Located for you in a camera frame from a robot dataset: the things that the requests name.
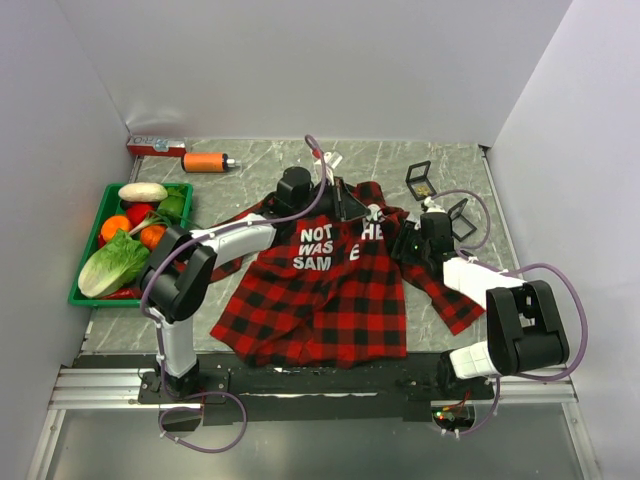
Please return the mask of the red black plaid shirt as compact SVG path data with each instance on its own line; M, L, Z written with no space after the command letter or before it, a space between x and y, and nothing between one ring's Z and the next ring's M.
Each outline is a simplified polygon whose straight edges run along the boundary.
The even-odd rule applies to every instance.
M351 191L364 205L380 208L382 223L339 222L325 214L301 218L248 266L210 331L244 363L351 368L402 358L405 284L430 298L454 335L483 314L424 267L392 258L409 214L387 205L378 183Z

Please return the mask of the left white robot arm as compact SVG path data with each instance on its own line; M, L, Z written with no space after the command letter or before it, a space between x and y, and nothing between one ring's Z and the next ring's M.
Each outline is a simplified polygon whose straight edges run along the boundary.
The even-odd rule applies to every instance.
M199 363L193 345L193 315L206 295L212 272L232 260L261 252L301 218L333 215L340 222L381 218L380 209L355 198L326 167L317 185L301 167L285 170L256 213L217 227L167 230L138 277L140 307L156 328L156 362L162 390L185 402L198 391Z

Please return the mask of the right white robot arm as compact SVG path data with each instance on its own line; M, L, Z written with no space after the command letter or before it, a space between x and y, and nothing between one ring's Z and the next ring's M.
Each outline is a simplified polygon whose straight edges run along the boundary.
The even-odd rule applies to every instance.
M565 363L569 342L551 286L542 280L510 277L454 250L450 217L429 210L406 220L392 257L422 266L445 287L482 307L486 339L445 352L437 367L437 387L459 398L472 380L512 376Z

